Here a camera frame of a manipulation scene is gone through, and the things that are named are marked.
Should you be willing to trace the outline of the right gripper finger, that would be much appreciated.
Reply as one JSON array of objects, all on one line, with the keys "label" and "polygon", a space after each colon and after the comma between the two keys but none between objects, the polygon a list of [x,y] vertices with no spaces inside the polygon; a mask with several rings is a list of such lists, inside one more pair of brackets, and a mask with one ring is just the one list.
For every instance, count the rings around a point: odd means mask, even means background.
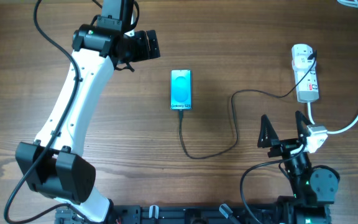
[{"label": "right gripper finger", "polygon": [[310,120],[301,111],[295,112],[295,120],[296,120],[298,137],[299,138],[308,137],[310,135],[308,131],[308,126],[312,125]]},{"label": "right gripper finger", "polygon": [[266,114],[261,116],[260,134],[257,147],[274,147],[280,144],[280,140],[272,127],[272,124]]}]

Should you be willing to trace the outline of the blue screen Galaxy smartphone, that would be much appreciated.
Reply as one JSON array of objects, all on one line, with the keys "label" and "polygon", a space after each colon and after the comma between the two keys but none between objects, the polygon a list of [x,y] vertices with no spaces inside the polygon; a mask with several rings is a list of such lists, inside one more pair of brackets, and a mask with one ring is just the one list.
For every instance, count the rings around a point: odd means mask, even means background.
[{"label": "blue screen Galaxy smartphone", "polygon": [[191,70],[172,70],[170,75],[170,108],[190,110],[192,108]]}]

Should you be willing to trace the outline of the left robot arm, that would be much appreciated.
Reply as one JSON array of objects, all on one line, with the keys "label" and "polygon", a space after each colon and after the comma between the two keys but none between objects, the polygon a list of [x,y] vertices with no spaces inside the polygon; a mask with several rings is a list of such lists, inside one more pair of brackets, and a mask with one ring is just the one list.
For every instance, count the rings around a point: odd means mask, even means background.
[{"label": "left robot arm", "polygon": [[83,223],[117,223],[112,200],[95,187],[95,168],[83,159],[86,132],[104,86],[116,71],[160,56],[154,30],[136,30],[135,1],[105,1],[101,13],[73,34],[70,69],[58,100],[32,143],[16,161],[20,183],[57,201]]}]

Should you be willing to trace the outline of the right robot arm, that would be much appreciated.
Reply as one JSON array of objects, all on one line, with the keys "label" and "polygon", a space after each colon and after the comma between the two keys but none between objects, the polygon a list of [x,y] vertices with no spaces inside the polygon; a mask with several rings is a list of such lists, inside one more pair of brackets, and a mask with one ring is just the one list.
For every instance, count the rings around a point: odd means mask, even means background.
[{"label": "right robot arm", "polygon": [[300,111],[295,113],[297,137],[280,140],[267,115],[261,116],[257,146],[280,157],[282,172],[290,183],[292,196],[279,196],[275,223],[331,223],[329,206],[335,201],[340,175],[326,165],[313,166],[308,157],[328,138],[322,124],[312,124]]}]

